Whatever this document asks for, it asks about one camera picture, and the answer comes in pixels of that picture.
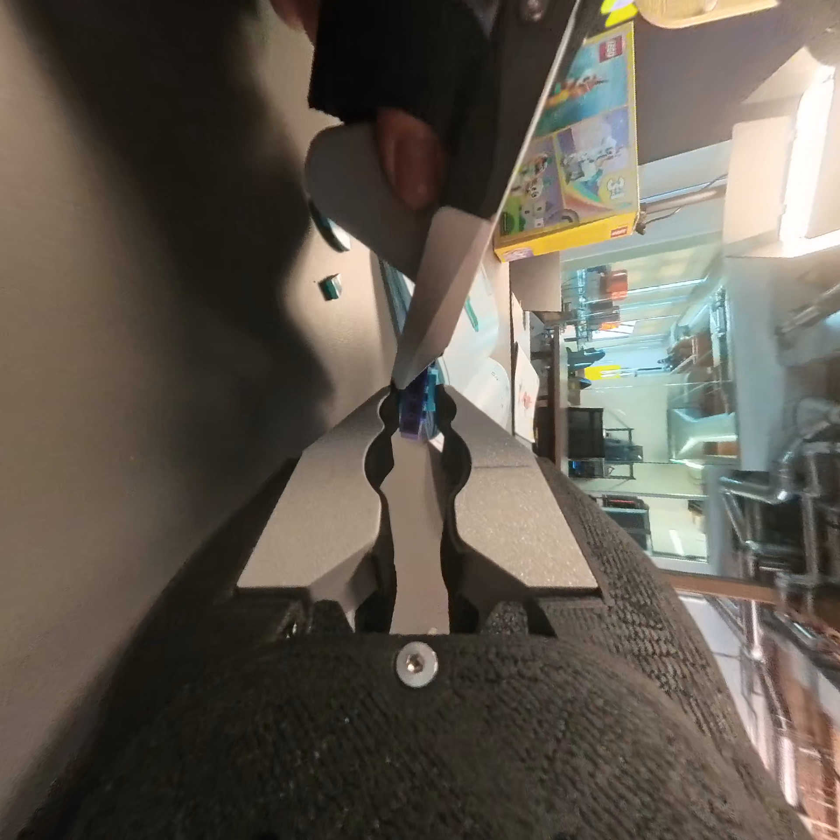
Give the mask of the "yellow lego set box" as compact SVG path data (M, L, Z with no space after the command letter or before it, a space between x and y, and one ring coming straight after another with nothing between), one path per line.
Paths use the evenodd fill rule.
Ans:
M631 235L641 210L634 16L587 38L559 70L499 215L500 262Z

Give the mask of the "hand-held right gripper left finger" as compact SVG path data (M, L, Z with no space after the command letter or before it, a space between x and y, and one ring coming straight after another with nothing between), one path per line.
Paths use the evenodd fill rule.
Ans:
M396 602L396 392L382 388L301 454L237 581L245 595L338 604L356 632L390 632Z

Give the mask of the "white paper sheet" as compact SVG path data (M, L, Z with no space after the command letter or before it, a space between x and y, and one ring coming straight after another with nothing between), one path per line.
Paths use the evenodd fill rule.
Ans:
M539 373L532 363L529 313L514 295L511 295L511 375L512 432L532 447L536 443Z

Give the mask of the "black monitor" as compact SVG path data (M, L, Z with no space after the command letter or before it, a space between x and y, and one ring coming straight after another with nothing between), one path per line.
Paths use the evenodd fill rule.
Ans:
M605 456L603 409L569 406L565 410L567 452L570 460L602 459Z

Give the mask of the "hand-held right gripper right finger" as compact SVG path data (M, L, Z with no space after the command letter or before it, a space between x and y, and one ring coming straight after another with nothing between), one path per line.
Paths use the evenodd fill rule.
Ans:
M451 386L436 390L436 422L449 620L487 621L509 604L546 621L545 602L597 602L599 582L532 451Z

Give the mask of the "blue purple green lego assembly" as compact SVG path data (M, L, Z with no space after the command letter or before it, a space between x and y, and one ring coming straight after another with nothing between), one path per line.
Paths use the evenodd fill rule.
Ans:
M400 391L398 430L403 438L428 443L438 434L436 396L439 383L438 364L432 363Z

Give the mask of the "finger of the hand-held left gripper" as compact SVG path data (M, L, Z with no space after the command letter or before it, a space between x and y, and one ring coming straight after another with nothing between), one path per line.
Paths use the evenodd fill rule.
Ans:
M434 214L397 342L395 388L406 389L447 349L496 221L451 206Z

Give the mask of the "lego instruction booklet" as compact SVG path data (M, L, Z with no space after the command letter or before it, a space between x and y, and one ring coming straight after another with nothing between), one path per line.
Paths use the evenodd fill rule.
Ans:
M510 418L509 373L494 360L500 314L484 265L479 265L447 348L436 360L438 382L454 387L499 425Z

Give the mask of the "cream round container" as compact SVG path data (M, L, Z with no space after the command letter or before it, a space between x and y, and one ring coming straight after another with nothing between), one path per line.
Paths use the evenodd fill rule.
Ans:
M633 1L651 25L680 29L718 23L777 7L779 1Z

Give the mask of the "person's left hand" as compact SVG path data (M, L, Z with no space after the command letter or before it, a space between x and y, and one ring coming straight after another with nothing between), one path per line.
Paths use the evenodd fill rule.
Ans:
M411 210L434 205L445 183L446 152L424 121L395 108L381 108L375 121L381 165L394 194Z

